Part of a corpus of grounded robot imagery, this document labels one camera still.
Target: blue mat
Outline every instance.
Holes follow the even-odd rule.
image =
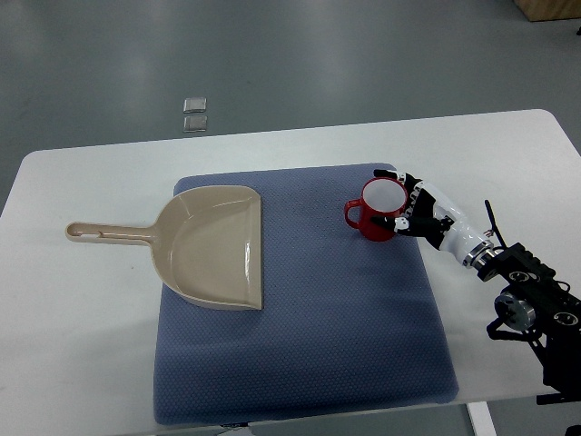
[[[343,204],[362,164],[180,180],[262,198],[262,311],[204,309],[162,289],[154,372],[160,424],[282,420],[452,401],[458,385],[413,238],[372,243]]]

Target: robotic hand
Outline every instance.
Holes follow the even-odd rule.
[[[492,229],[478,232],[467,216],[430,183],[407,173],[375,170],[376,177],[398,180],[409,194],[399,218],[375,216],[372,221],[395,233],[424,237],[437,250],[450,252],[483,282],[496,275],[508,286],[495,299],[497,319],[488,327],[490,339],[528,342],[543,365],[543,383],[560,392],[550,402],[581,400],[581,301],[570,286],[554,279],[556,272],[523,245],[507,247],[485,201]],[[497,235],[500,246],[488,239]],[[501,331],[505,324],[516,332]],[[545,336],[546,344],[541,339]]]

